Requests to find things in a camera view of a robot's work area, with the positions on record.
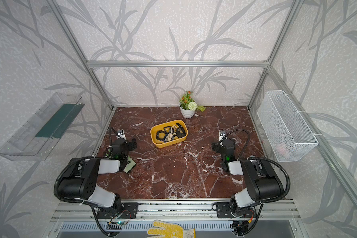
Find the cream strap watch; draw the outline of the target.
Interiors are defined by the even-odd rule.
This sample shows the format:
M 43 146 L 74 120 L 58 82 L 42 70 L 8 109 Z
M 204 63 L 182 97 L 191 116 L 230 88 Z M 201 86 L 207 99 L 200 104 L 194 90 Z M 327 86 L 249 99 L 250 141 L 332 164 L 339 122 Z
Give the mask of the cream strap watch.
M 167 133 L 164 142 L 170 142 L 172 140 L 174 140 L 177 136 L 176 136 L 176 129 L 177 126 L 171 126 L 171 132 Z

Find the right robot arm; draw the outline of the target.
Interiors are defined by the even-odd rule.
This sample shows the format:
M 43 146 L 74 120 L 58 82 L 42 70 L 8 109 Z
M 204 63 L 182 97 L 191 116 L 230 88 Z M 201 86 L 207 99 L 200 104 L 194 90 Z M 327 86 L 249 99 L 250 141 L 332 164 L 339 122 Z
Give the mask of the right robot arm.
M 289 174 L 278 162 L 254 156 L 237 159 L 236 143 L 228 138 L 212 143 L 211 147 L 221 155 L 221 167 L 225 172 L 244 178 L 246 187 L 235 193 L 229 202 L 232 216 L 241 217 L 247 211 L 253 212 L 255 206 L 282 200 L 289 193 Z

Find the black slim watch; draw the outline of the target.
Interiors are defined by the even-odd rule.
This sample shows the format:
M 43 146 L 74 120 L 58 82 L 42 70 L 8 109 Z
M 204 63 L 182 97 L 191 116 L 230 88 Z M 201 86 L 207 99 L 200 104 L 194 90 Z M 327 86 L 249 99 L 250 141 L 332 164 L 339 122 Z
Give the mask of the black slim watch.
M 164 127 L 164 131 L 165 131 L 166 133 L 170 133 L 170 132 L 171 132 L 171 128 L 172 128 L 172 127 Z

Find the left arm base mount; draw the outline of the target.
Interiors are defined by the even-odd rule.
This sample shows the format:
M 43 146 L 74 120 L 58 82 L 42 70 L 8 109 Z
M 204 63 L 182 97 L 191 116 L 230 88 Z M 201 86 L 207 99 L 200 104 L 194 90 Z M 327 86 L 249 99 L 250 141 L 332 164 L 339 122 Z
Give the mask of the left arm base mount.
M 135 219 L 138 211 L 137 202 L 125 202 L 120 208 L 99 208 L 96 212 L 98 219 Z

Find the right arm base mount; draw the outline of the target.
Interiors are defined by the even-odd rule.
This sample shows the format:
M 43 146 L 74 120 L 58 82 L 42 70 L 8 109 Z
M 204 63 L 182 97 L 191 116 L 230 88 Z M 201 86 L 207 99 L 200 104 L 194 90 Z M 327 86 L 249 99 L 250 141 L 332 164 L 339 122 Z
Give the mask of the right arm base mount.
M 232 208 L 229 202 L 215 202 L 212 209 L 216 212 L 219 219 L 251 219 L 256 218 L 256 209 L 247 208 Z

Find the black chunky watch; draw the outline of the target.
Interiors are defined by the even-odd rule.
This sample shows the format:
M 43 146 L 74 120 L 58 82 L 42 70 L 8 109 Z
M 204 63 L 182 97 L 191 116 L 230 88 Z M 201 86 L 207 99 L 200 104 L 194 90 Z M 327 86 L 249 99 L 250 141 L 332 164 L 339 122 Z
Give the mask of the black chunky watch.
M 178 138 L 183 138 L 183 137 L 185 137 L 185 136 L 186 136 L 186 131 L 185 131 L 184 127 L 183 127 L 181 124 L 179 124 L 179 123 L 176 123 L 176 125 L 177 125 L 176 136 L 177 136 Z

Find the yellow plastic storage box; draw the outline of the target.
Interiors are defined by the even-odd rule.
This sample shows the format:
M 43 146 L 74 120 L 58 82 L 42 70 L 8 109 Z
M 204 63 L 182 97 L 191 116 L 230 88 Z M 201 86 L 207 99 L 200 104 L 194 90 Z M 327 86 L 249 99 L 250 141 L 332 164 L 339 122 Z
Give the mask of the yellow plastic storage box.
M 152 127 L 150 135 L 155 146 L 163 148 L 185 141 L 188 130 L 182 120 L 174 120 Z

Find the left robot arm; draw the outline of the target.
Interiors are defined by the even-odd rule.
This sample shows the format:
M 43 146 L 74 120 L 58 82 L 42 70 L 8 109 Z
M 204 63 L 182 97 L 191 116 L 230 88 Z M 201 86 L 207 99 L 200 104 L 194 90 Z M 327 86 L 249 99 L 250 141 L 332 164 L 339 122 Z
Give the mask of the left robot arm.
M 129 152 L 137 148 L 136 139 L 118 138 L 110 147 L 107 157 L 73 158 L 58 175 L 54 196 L 67 203 L 82 203 L 117 216 L 124 211 L 118 194 L 97 185 L 102 174 L 124 172 L 129 162 Z

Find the black rugged sport watch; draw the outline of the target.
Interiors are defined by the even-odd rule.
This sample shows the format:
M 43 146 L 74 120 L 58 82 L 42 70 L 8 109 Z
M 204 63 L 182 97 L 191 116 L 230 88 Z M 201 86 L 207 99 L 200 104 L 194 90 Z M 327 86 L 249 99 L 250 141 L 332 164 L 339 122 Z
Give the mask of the black rugged sport watch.
M 158 141 L 164 141 L 165 140 L 165 137 L 166 137 L 167 133 L 163 130 L 158 130 L 156 132 L 156 139 Z

